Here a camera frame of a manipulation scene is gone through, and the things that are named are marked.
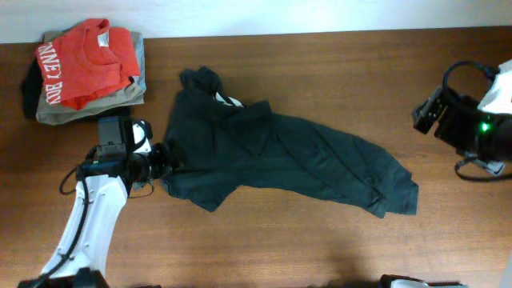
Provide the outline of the dark green t-shirt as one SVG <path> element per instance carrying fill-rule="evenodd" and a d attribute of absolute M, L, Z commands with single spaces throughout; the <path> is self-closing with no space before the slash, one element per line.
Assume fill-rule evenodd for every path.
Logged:
<path fill-rule="evenodd" d="M 214 211 L 240 186 L 293 191 L 383 218 L 414 215 L 418 184 L 385 149 L 339 130 L 244 105 L 211 69 L 184 70 L 165 140 L 185 161 L 161 183 L 172 197 Z"/>

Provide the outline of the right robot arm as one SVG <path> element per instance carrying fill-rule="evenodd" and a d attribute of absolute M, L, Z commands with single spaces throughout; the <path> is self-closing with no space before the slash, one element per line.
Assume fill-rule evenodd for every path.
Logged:
<path fill-rule="evenodd" d="M 462 66 L 480 71 L 489 83 L 477 101 L 449 87 L 452 72 Z M 413 127 L 428 134 L 437 123 L 434 136 L 460 153 L 481 160 L 511 160 L 511 61 L 495 67 L 473 61 L 450 66 L 442 83 L 424 103 L 412 111 Z"/>

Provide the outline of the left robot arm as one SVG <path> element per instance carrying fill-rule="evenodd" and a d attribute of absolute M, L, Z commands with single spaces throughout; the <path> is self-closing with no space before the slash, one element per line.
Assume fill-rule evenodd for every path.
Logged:
<path fill-rule="evenodd" d="M 127 146 L 95 146 L 77 165 L 75 200 L 61 240 L 37 278 L 20 287 L 107 287 L 106 260 L 115 224 L 133 184 L 145 185 L 183 166 L 176 143 L 129 152 Z"/>

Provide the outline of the olive grey folded garment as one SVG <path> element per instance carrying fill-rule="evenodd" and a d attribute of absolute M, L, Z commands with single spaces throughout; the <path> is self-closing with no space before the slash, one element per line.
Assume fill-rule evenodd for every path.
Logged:
<path fill-rule="evenodd" d="M 95 119 L 97 116 L 106 117 L 109 114 L 118 115 L 130 113 L 130 106 L 144 103 L 146 92 L 146 72 L 143 36 L 139 32 L 130 33 L 132 46 L 135 50 L 140 76 L 133 76 L 130 84 L 104 98 L 94 100 L 81 110 L 73 110 L 66 106 L 53 105 L 46 102 L 46 95 L 41 93 L 38 106 L 34 112 L 35 119 L 43 124 L 52 126 L 74 122 L 78 120 Z"/>

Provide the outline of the red folded t-shirt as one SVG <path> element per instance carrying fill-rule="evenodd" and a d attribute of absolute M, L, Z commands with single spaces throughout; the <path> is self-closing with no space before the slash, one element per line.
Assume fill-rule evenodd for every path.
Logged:
<path fill-rule="evenodd" d="M 106 18 L 80 22 L 39 45 L 35 56 L 46 103 L 72 110 L 127 87 L 141 74 L 130 31 L 112 27 Z"/>

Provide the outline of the black folded garment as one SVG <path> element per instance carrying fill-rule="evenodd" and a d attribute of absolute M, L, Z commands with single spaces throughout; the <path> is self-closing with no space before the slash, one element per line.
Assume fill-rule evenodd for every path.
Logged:
<path fill-rule="evenodd" d="M 26 118 L 28 119 L 35 119 L 34 112 L 37 109 L 38 106 L 38 99 L 43 91 L 43 78 L 42 73 L 38 65 L 38 61 L 35 59 L 33 60 L 31 67 L 28 70 L 28 74 L 26 78 L 23 80 L 21 84 L 21 92 L 23 96 L 23 113 Z M 113 116 L 130 116 L 131 115 L 131 109 L 130 113 L 124 112 L 123 114 L 113 115 L 109 114 L 107 117 L 113 117 Z M 75 122 L 92 122 L 97 121 L 99 117 L 97 116 L 95 119 L 89 119 L 89 120 L 78 120 Z"/>

